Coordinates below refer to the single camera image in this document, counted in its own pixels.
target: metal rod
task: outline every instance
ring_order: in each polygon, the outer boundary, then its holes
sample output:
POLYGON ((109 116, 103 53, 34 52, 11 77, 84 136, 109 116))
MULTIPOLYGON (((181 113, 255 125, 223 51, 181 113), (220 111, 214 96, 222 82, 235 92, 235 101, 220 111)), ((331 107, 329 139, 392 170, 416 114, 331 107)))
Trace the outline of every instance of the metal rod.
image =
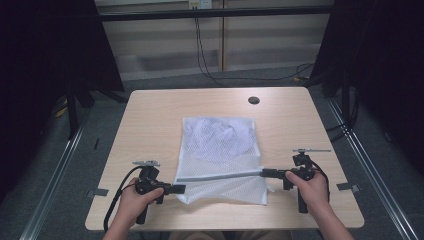
POLYGON ((75 133, 75 137, 73 139, 69 139, 66 145, 66 148, 58 162, 58 165, 50 179, 49 184, 47 185, 43 196, 41 197, 40 202, 38 203, 34 213, 29 219, 20 240, 35 240, 37 239, 41 228, 44 224, 45 219, 47 218, 47 214, 51 206, 53 205, 54 196, 58 191, 63 176, 66 173, 66 169, 68 168, 69 163, 72 160, 72 156, 75 152, 75 149, 78 146, 79 140, 82 136, 84 127, 87 123, 88 114, 90 112, 86 112, 84 114, 84 118, 81 122, 81 125, 78 128, 78 131, 75 133))
POLYGON ((154 12, 115 12, 100 13, 98 15, 48 16, 41 20, 64 21, 133 21, 182 18, 213 18, 213 17, 245 17, 271 15, 307 15, 329 14, 332 11, 351 11, 352 7, 334 6, 305 6, 305 7, 275 7, 275 8, 235 8, 235 9, 200 9, 200 10, 172 10, 154 12))
POLYGON ((214 181, 214 180, 240 178, 240 177, 255 177, 255 176, 259 177, 261 172, 262 172, 262 169, 258 169, 258 170, 246 171, 241 173, 227 173, 227 174, 221 174, 221 175, 216 174, 216 175, 209 175, 209 176, 184 177, 184 178, 177 178, 175 182, 178 182, 178 183, 204 182, 204 181, 214 181))

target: white cloth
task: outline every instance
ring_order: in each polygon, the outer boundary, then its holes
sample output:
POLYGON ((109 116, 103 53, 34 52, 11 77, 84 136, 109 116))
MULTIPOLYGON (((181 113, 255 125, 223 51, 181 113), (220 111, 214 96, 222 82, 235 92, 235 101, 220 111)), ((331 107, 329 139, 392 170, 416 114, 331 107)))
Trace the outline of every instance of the white cloth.
POLYGON ((183 119, 175 179, 177 184, 186 184, 185 194, 177 195, 182 202, 229 198, 266 205, 266 182, 259 177, 261 169, 253 119, 202 116, 183 119))

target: gray carpet floor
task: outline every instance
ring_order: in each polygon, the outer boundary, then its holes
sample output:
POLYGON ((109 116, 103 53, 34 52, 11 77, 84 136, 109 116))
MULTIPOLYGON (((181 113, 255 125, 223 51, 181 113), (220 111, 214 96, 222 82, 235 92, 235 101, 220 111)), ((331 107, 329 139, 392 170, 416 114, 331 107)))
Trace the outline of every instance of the gray carpet floor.
MULTIPOLYGON (((216 79, 218 83, 201 74, 129 81, 124 82, 126 91, 120 94, 128 97, 133 90, 138 89, 297 86, 298 82, 294 82, 292 78, 247 79, 280 78, 292 75, 295 71, 296 68, 282 68, 213 73, 214 77, 238 78, 216 79)), ((321 87, 313 86, 309 91, 324 126, 330 128, 338 125, 327 99, 321 94, 321 87)), ((39 239, 101 239, 103 236, 102 232, 88 231, 85 228, 85 218, 92 201, 86 195, 89 190, 97 187, 126 104, 98 93, 93 93, 93 96, 96 99, 94 107, 79 109, 80 119, 84 116, 87 118, 86 126, 60 182, 60 188, 54 195, 53 204, 39 232, 39 239)), ((335 99, 339 101, 340 96, 337 95, 335 99)), ((411 167, 396 141, 386 140, 384 128, 362 104, 354 131, 417 235, 424 237, 423 176, 411 167)), ((339 132, 340 130, 329 132, 329 137, 339 132)), ((31 166, 0 206, 0 239, 18 239, 22 235, 66 147, 68 134, 69 122, 66 114, 61 118, 50 119, 31 166)), ((341 138, 333 146, 348 181, 358 184, 362 189, 355 193, 355 197, 364 215, 365 225, 359 229, 351 229, 354 237, 402 239, 348 141, 341 138)), ((316 230, 296 230, 292 233, 296 240, 321 239, 316 230)), ((159 233, 155 232, 144 235, 146 239, 160 238, 159 233)), ((139 233, 131 233, 129 239, 141 237, 139 233)))

